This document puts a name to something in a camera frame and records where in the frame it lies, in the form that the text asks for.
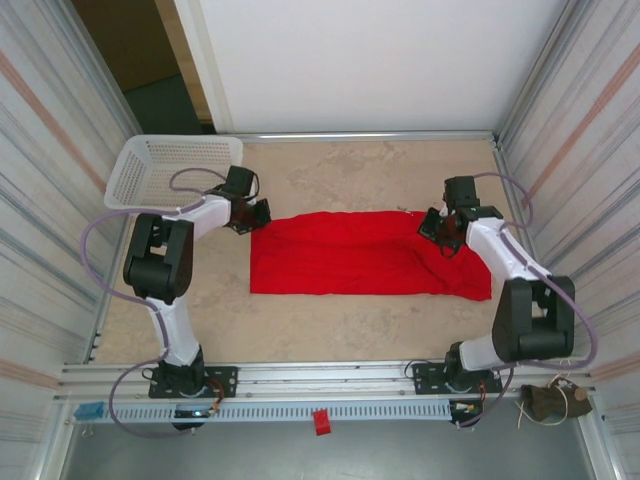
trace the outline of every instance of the red clip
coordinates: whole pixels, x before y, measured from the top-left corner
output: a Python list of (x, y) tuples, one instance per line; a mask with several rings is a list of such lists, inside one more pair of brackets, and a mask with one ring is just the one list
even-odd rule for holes
[(316, 435), (326, 435), (331, 433), (331, 424), (329, 423), (329, 412), (326, 410), (318, 410), (313, 412), (313, 423), (316, 426)]

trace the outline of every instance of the corrugated metal wall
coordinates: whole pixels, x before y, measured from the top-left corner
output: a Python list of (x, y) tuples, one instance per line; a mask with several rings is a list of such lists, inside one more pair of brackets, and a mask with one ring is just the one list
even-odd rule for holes
[(583, 3), (501, 141), (533, 195), (538, 260), (597, 325), (606, 423), (640, 475), (640, 2)]
[[(58, 2), (0, 6), (0, 478), (23, 478), (64, 362), (79, 363), (102, 292), (78, 239), (103, 213), (134, 127)], [(105, 225), (91, 260), (106, 275), (122, 229)]]

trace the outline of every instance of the white plastic basket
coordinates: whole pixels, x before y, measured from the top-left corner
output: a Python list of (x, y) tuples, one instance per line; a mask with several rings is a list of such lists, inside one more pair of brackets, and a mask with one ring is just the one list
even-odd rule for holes
[[(242, 142), (216, 135), (136, 135), (125, 143), (109, 177), (104, 204), (112, 209), (167, 208), (188, 205), (197, 194), (174, 192), (169, 179), (179, 170), (204, 167), (227, 174), (242, 164)], [(176, 187), (208, 190), (222, 183), (203, 172), (187, 172), (176, 178)]]

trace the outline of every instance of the red towel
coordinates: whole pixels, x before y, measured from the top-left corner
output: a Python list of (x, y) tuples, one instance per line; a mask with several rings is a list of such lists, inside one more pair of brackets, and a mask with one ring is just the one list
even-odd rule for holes
[(311, 213), (251, 234), (251, 293), (491, 298), (491, 274), (463, 247), (453, 258), (418, 232), (423, 212)]

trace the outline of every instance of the beige floor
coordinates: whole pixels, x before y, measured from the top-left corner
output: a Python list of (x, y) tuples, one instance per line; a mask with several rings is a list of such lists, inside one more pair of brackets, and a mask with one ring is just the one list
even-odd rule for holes
[[(244, 158), (274, 218), (426, 210), (441, 205), (445, 178), (495, 170), (485, 141), (247, 145)], [(478, 195), (508, 214), (499, 180), (478, 181)], [(452, 342), (488, 333), (493, 321), (496, 298), (250, 295), (249, 247), (248, 235), (229, 229), (196, 244), (189, 309), (208, 362), (440, 357)], [(121, 279), (117, 286), (129, 288)], [(96, 360), (133, 363), (158, 350), (146, 311), (113, 299)]]

